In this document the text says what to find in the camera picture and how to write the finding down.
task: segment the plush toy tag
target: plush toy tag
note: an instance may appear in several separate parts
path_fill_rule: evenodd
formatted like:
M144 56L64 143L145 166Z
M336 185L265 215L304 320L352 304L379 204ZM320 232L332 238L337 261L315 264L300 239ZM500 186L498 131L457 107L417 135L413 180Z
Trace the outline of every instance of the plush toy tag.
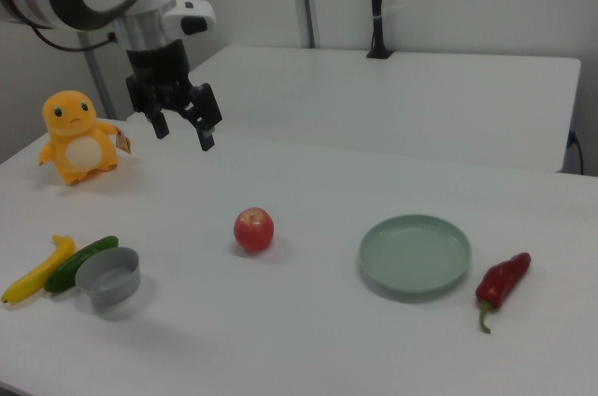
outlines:
M117 130L119 132L116 135L116 148L131 154L131 140L124 135L120 128Z

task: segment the black cable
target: black cable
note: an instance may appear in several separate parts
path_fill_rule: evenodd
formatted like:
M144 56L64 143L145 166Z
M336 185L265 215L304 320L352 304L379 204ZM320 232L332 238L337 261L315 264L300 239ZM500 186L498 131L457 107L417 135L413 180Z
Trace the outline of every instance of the black cable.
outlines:
M577 144L577 151L579 152L579 173L583 175L583 154L581 153L581 146L579 145L579 141L576 141Z
M374 50L374 36L376 35L376 31L372 32L372 42L370 43L370 50Z
M577 139L577 133L569 132L569 138L567 139L567 148L570 148L573 144L577 145L577 152L579 153L579 174L584 175L583 153L581 152L581 144L579 143L579 139Z
M37 37L39 39L41 39L44 43L46 43L49 46L52 46L53 48L57 49L57 50L62 50L64 52L87 52L89 50L94 50L97 48L101 48L103 46L106 46L110 43L114 43L116 42L116 35L113 32L110 32L108 34L108 39L106 41L102 41L101 43L97 43L94 44L93 46L89 46L87 48L66 48L64 46L59 46L58 44L52 43L49 39L47 39L45 36L43 36L41 34L41 32L39 32L39 30L36 27L31 27L33 29L33 31L35 32L35 34L37 35Z

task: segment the apple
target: apple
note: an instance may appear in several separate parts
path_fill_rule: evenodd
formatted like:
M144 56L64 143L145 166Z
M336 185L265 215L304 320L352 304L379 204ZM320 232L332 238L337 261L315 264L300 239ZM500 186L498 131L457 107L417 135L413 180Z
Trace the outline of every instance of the apple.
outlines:
M235 221L235 239L249 253L262 251L274 237L274 221L259 207L250 207L239 214Z

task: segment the white wall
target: white wall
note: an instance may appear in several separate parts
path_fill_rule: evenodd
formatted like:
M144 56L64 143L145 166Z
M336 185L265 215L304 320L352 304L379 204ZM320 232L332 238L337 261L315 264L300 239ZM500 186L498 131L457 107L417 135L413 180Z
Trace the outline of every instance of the white wall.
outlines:
M369 50L371 0L312 5L319 47ZM598 175L598 0L383 0L383 13L386 44L396 50L580 59L572 125L586 172ZM576 170L577 157L565 166Z
M217 28L185 40L191 68L195 68L228 45L284 46L300 48L305 44L306 25L301 25L301 8L296 0L207 0L214 7ZM102 39L93 38L93 42ZM118 47L96 53L108 92L118 106L119 119L133 110L125 79L132 73L126 54Z
M52 41L80 47L77 36L47 32ZM24 25L0 25L0 163L46 132L41 109L58 91L78 90L89 95L98 115L104 110L82 53L66 53L39 40ZM37 157L31 159L36 167Z

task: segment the pepper stem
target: pepper stem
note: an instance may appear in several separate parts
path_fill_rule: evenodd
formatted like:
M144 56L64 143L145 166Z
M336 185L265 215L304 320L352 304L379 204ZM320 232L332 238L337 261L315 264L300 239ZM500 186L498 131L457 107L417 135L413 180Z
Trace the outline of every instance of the pepper stem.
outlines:
M490 333L490 329L484 323L486 314L492 310L492 304L487 301L482 301L479 304L479 327L484 333Z

